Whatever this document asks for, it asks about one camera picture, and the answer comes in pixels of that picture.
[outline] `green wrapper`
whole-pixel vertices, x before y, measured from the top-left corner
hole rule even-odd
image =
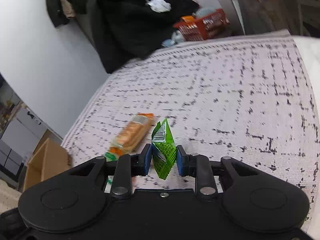
[[[173,141],[168,120],[158,122],[151,135],[152,160],[160,179],[166,179],[177,160],[177,148]]]

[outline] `crumpled white tissue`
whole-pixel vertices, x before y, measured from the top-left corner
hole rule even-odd
[[[171,4],[165,0],[151,0],[147,1],[147,4],[151,6],[151,9],[155,12],[169,12],[171,10]]]

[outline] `cardboard box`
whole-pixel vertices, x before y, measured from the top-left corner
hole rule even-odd
[[[48,138],[27,165],[23,191],[69,168],[67,151]]]

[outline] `screw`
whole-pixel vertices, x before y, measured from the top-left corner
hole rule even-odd
[[[160,196],[161,196],[161,197],[169,197],[169,194],[166,193],[166,192],[162,192],[162,193],[160,193]]]
[[[216,193],[216,190],[213,187],[202,187],[200,189],[200,192],[203,195],[212,195],[212,194]]]
[[[128,192],[128,189],[125,187],[116,187],[116,188],[112,189],[112,192],[116,195],[123,195]]]

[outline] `red basket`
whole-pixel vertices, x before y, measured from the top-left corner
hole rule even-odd
[[[186,41],[202,41],[213,38],[214,35],[229,23],[222,9],[216,9],[212,14],[195,19],[193,22],[178,22],[173,27],[179,29]]]

